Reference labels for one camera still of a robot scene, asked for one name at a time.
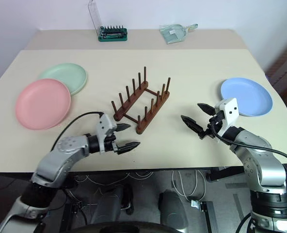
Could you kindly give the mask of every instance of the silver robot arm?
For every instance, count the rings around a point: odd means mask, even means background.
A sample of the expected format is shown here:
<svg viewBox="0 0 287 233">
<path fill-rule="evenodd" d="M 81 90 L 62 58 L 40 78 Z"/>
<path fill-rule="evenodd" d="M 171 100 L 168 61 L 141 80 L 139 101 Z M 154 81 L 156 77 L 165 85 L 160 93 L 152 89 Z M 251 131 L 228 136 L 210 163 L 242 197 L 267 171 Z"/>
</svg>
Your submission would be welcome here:
<svg viewBox="0 0 287 233">
<path fill-rule="evenodd" d="M 0 224 L 0 233 L 42 232 L 49 205 L 56 192 L 62 187 L 72 166 L 90 153 L 114 151 L 128 152 L 140 142 L 130 142 L 122 147 L 115 143 L 114 131 L 122 131 L 128 124 L 115 124 L 106 114 L 102 114 L 96 126 L 97 135 L 66 137 L 39 163 L 31 182 L 22 196 L 18 197 L 6 218 Z"/>
<path fill-rule="evenodd" d="M 205 131 L 193 119 L 187 116 L 181 116 L 181 118 L 201 139 L 207 135 L 215 138 L 217 134 L 236 143 L 271 148 L 264 138 L 234 126 L 239 116 L 235 98 L 222 100 L 215 108 L 207 104 L 198 104 L 198 106 L 205 113 L 213 116 Z M 251 194 L 254 232 L 287 233 L 286 172 L 283 165 L 272 152 L 230 143 L 229 145 L 231 145 L 230 150 L 237 155 L 244 166 Z"/>
</svg>

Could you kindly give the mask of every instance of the white tabletop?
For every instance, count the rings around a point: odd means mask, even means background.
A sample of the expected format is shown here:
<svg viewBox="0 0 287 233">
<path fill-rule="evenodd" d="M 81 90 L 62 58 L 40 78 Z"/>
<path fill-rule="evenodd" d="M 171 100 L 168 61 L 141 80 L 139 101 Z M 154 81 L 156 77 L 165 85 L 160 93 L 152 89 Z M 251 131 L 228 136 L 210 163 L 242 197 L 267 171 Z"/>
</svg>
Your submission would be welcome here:
<svg viewBox="0 0 287 233">
<path fill-rule="evenodd" d="M 88 73 L 86 86 L 72 97 L 68 116 L 48 130 L 25 129 L 15 117 L 19 93 L 45 69 L 60 63 L 81 65 Z M 149 88 L 161 90 L 171 77 L 170 96 L 143 134 L 131 128 L 116 133 L 117 143 L 140 141 L 133 151 L 91 154 L 73 171 L 157 169 L 183 167 L 240 166 L 229 147 L 207 137 L 200 140 L 182 122 L 180 115 L 194 118 L 203 127 L 209 116 L 196 103 L 210 105 L 221 100 L 221 83 L 231 77 L 245 77 L 263 85 L 273 98 L 273 109 L 260 117 L 240 116 L 237 126 L 267 139 L 273 148 L 287 153 L 287 108 L 271 87 L 264 72 L 246 49 L 235 50 L 23 50 L 0 79 L 0 172 L 33 172 L 49 152 L 55 138 L 76 116 L 87 111 L 104 111 L 112 117 L 111 100 L 126 98 L 125 86 L 147 66 Z M 129 111 L 144 115 L 151 95 L 144 93 Z M 67 135 L 95 133 L 96 116 L 85 116 L 71 126 Z M 282 162 L 286 159 L 276 155 Z"/>
<path fill-rule="evenodd" d="M 246 49 L 243 40 L 229 29 L 196 29 L 183 43 L 167 45 L 159 30 L 128 30 L 127 41 L 104 43 L 95 30 L 38 31 L 26 50 L 188 50 Z"/>
</svg>

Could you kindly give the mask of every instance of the plate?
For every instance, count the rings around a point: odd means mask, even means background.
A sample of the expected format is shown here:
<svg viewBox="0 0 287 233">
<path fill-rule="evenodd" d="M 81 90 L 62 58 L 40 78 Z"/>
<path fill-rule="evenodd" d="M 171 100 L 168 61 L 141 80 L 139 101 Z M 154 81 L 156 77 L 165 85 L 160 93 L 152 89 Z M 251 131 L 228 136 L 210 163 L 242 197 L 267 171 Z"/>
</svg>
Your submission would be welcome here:
<svg viewBox="0 0 287 233">
<path fill-rule="evenodd" d="M 257 117 L 270 112 L 273 100 L 269 92 L 255 81 L 245 78 L 231 78 L 221 86 L 223 99 L 236 98 L 239 113 L 243 116 Z"/>
<path fill-rule="evenodd" d="M 83 67 L 74 63 L 62 63 L 53 66 L 39 75 L 39 79 L 56 79 L 64 83 L 70 94 L 74 95 L 82 90 L 87 81 L 87 74 Z"/>
<path fill-rule="evenodd" d="M 60 81 L 41 79 L 29 84 L 16 101 L 16 117 L 30 130 L 44 130 L 59 124 L 70 108 L 70 93 Z"/>
</svg>

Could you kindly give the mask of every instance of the white wall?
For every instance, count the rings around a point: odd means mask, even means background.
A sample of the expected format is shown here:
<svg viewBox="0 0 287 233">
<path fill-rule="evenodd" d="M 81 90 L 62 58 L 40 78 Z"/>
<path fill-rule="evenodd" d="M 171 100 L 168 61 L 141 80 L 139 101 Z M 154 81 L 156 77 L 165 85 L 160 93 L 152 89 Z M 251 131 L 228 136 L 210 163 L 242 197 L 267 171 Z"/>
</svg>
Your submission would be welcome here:
<svg viewBox="0 0 287 233">
<path fill-rule="evenodd" d="M 37 29 L 92 29 L 89 0 L 0 0 L 0 76 Z M 98 0 L 104 25 L 234 29 L 267 69 L 287 46 L 287 0 Z"/>
</svg>

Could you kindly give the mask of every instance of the cable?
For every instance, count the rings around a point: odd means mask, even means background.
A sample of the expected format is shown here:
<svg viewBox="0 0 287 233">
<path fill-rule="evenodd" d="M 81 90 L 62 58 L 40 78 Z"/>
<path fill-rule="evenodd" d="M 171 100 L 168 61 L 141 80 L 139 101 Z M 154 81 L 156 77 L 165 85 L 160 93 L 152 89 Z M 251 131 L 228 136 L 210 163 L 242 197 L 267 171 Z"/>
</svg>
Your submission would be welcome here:
<svg viewBox="0 0 287 233">
<path fill-rule="evenodd" d="M 249 214 L 247 214 L 247 215 L 241 220 L 241 222 L 239 223 L 239 226 L 237 227 L 235 233 L 239 233 L 239 232 L 240 232 L 240 230 L 241 230 L 242 226 L 244 225 L 245 221 L 247 221 L 247 219 L 248 219 L 250 216 L 251 216 L 251 214 L 249 213 Z"/>
<path fill-rule="evenodd" d="M 85 223 L 85 225 L 87 226 L 87 218 L 86 218 L 85 213 L 84 213 L 83 210 L 80 209 L 80 208 L 79 208 L 79 211 L 80 211 L 80 213 L 82 214 L 82 216 L 83 216 L 83 218 L 84 218 L 84 223 Z"/>
<path fill-rule="evenodd" d="M 70 191 L 71 195 L 73 195 L 73 197 L 74 197 L 75 199 L 79 200 L 78 203 L 74 202 L 73 198 L 67 193 L 66 189 L 63 188 L 62 191 L 65 193 L 66 197 L 68 197 L 68 199 L 69 199 L 74 205 L 77 206 L 78 210 L 80 211 L 80 213 L 82 214 L 82 216 L 83 216 L 83 218 L 84 218 L 84 223 L 85 223 L 85 225 L 87 225 L 86 215 L 85 215 L 85 213 L 82 211 L 82 207 L 79 206 L 79 202 L 81 202 L 81 201 L 80 201 L 79 199 L 77 199 L 77 198 L 72 194 L 72 192 L 71 192 L 70 190 L 69 190 L 69 191 Z"/>
<path fill-rule="evenodd" d="M 181 173 L 180 173 L 180 171 L 178 171 L 178 172 L 179 172 L 180 181 L 181 181 L 181 184 L 182 184 Z M 194 187 L 193 191 L 192 191 L 189 195 L 186 195 L 186 194 L 185 194 L 184 189 L 183 189 L 183 184 L 182 184 L 181 187 L 182 187 L 182 190 L 183 190 L 183 193 L 184 193 L 184 194 L 182 194 L 182 193 L 180 193 L 180 192 L 178 191 L 178 189 L 177 189 L 177 187 L 176 187 L 176 185 L 175 185 L 175 183 L 174 183 L 174 171 L 172 171 L 172 183 L 173 183 L 174 189 L 176 190 L 176 192 L 177 192 L 179 195 L 181 195 L 181 196 L 183 196 L 183 197 L 189 197 L 189 196 L 191 196 L 191 195 L 195 192 L 195 190 L 196 190 L 196 188 L 197 188 L 197 175 L 196 175 L 196 178 L 195 178 L 195 182 L 196 182 L 195 187 Z"/>
<path fill-rule="evenodd" d="M 139 177 L 147 177 L 149 176 L 151 173 L 153 173 L 153 171 L 149 172 L 148 174 L 145 174 L 145 175 L 141 175 L 141 174 L 138 174 L 138 172 L 135 172 L 135 174 Z"/>
<path fill-rule="evenodd" d="M 249 220 L 248 225 L 247 225 L 247 231 L 246 233 L 249 233 L 249 230 L 251 228 L 251 224 L 252 224 L 252 218 Z"/>
<path fill-rule="evenodd" d="M 49 210 L 50 210 L 50 211 L 54 211 L 54 210 L 59 210 L 59 209 L 62 209 L 62 208 L 63 208 L 63 206 L 66 204 L 66 202 L 67 202 L 67 199 L 68 199 L 68 197 L 66 196 L 64 203 L 63 203 L 63 204 L 62 204 L 60 207 L 57 207 L 57 208 L 53 208 L 53 209 L 49 209 Z"/>
<path fill-rule="evenodd" d="M 81 182 L 84 182 L 84 181 L 87 180 L 87 176 L 85 176 L 85 179 L 84 179 L 83 181 L 78 181 L 76 178 L 74 178 L 74 180 L 75 180 L 76 182 L 78 182 L 78 183 L 81 183 Z"/>
<path fill-rule="evenodd" d="M 16 179 L 13 179 L 10 183 L 8 183 L 6 186 L 4 186 L 4 187 L 0 187 L 0 190 L 3 190 L 3 189 L 6 189 L 6 188 L 8 188 L 10 185 L 12 185 L 13 184 L 13 182 L 14 181 L 16 181 Z"/>
<path fill-rule="evenodd" d="M 204 192 L 203 192 L 203 195 L 201 196 L 201 198 L 199 199 L 199 200 L 201 200 L 204 198 L 204 196 L 206 194 L 206 181 L 205 181 L 205 178 L 204 178 L 202 172 L 201 171 L 198 171 L 198 172 L 201 174 L 201 176 L 203 177 L 203 181 L 204 181 Z"/>
<path fill-rule="evenodd" d="M 80 116 L 77 116 L 75 119 L 73 119 L 64 129 L 63 131 L 58 135 L 58 137 L 56 138 L 52 148 L 51 148 L 51 151 L 54 149 L 56 143 L 58 142 L 58 140 L 60 140 L 61 136 L 63 135 L 63 133 L 76 121 L 78 120 L 79 118 L 85 116 L 85 115 L 89 115 L 89 114 L 99 114 L 99 116 L 101 117 L 104 113 L 103 112 L 87 112 L 87 113 L 83 113 L 81 114 Z"/>
<path fill-rule="evenodd" d="M 151 172 L 148 176 L 146 176 L 144 178 L 136 178 L 136 177 L 133 177 L 132 175 L 129 175 L 129 177 L 131 177 L 131 178 L 133 178 L 135 180 L 138 180 L 138 181 L 142 181 L 142 180 L 148 179 L 152 175 L 153 175 L 153 172 Z"/>
<path fill-rule="evenodd" d="M 68 190 L 68 191 L 69 191 L 70 195 L 72 195 L 72 197 L 73 197 L 74 199 L 76 199 L 78 202 L 81 201 L 81 200 L 79 200 L 78 198 L 76 198 L 76 196 L 71 192 L 71 190 Z"/>
<path fill-rule="evenodd" d="M 200 175 L 201 175 L 202 178 L 203 178 L 203 182 L 204 182 L 204 184 L 203 184 L 203 185 L 204 185 L 204 192 L 203 192 L 202 196 L 198 199 L 198 201 L 200 201 L 200 200 L 202 200 L 202 199 L 204 198 L 204 196 L 205 196 L 205 194 L 206 194 L 206 182 L 205 182 L 205 178 L 204 178 L 204 175 L 202 174 L 202 172 L 201 172 L 201 171 L 198 171 L 198 170 L 195 171 L 195 174 L 196 174 L 196 176 L 195 176 L 195 182 L 196 182 L 195 187 L 194 187 L 193 191 L 192 191 L 189 195 L 186 195 L 186 193 L 185 193 L 185 191 L 184 191 L 184 187 L 183 187 L 183 182 L 182 182 L 182 177 L 181 177 L 180 171 L 178 171 L 178 173 L 179 173 L 179 177 L 180 177 L 181 188 L 182 188 L 183 194 L 178 191 L 178 189 L 177 189 L 177 187 L 176 187 L 176 185 L 175 185 L 175 183 L 174 183 L 174 171 L 172 171 L 172 183 L 173 183 L 174 189 L 176 190 L 176 192 L 177 192 L 179 195 L 185 197 L 185 198 L 187 199 L 187 201 L 189 201 L 189 202 L 190 202 L 190 200 L 188 199 L 188 197 L 189 197 L 189 196 L 192 196 L 193 193 L 195 192 L 195 190 L 197 189 L 197 184 L 198 184 L 198 182 L 197 182 L 197 181 L 198 181 L 197 172 L 200 173 Z"/>
<path fill-rule="evenodd" d="M 123 181 L 123 180 L 125 180 L 127 177 L 129 177 L 129 176 L 130 176 L 129 173 L 127 173 L 124 178 L 122 178 L 122 179 L 120 179 L 120 180 L 118 180 L 118 181 L 112 182 L 112 183 L 107 183 L 107 184 L 105 184 L 105 183 L 98 183 L 98 182 L 96 182 L 96 181 L 91 180 L 91 179 L 89 178 L 89 176 L 86 176 L 86 177 L 87 177 L 87 179 L 88 179 L 90 182 L 92 182 L 92 183 L 94 183 L 94 184 L 98 184 L 98 185 L 100 185 L 100 186 L 109 186 L 109 185 L 113 185 L 113 184 L 115 184 L 115 183 L 118 183 L 118 182 L 120 182 L 120 181 Z"/>
<path fill-rule="evenodd" d="M 194 187 L 193 191 L 189 195 L 186 195 L 186 193 L 184 191 L 184 187 L 183 187 L 183 182 L 182 182 L 182 177 L 181 177 L 180 171 L 178 171 L 178 174 L 179 174 L 179 177 L 180 177 L 180 183 L 181 183 L 181 188 L 182 188 L 183 195 L 187 199 L 187 201 L 190 202 L 190 200 L 188 199 L 188 196 L 191 196 L 195 192 L 195 190 L 197 188 L 197 170 L 195 171 L 195 187 Z"/>
<path fill-rule="evenodd" d="M 282 155 L 282 156 L 287 158 L 287 154 L 283 153 L 283 152 L 281 152 L 279 150 L 274 150 L 274 149 L 267 148 L 267 147 L 259 147 L 259 146 L 249 145 L 249 144 L 238 143 L 238 142 L 234 142 L 232 140 L 226 139 L 226 138 L 218 135 L 217 132 L 216 132 L 216 129 L 215 129 L 215 122 L 214 121 L 211 122 L 211 131 L 212 131 L 212 133 L 214 134 L 215 137 L 217 137 L 218 139 L 220 139 L 223 142 L 230 143 L 230 144 L 233 144 L 233 145 L 237 145 L 237 146 L 240 146 L 240 147 L 252 148 L 252 149 L 256 149 L 256 150 L 270 151 L 270 152 L 273 152 L 273 153 L 276 153 L 276 154 L 280 154 L 280 155 Z"/>
</svg>

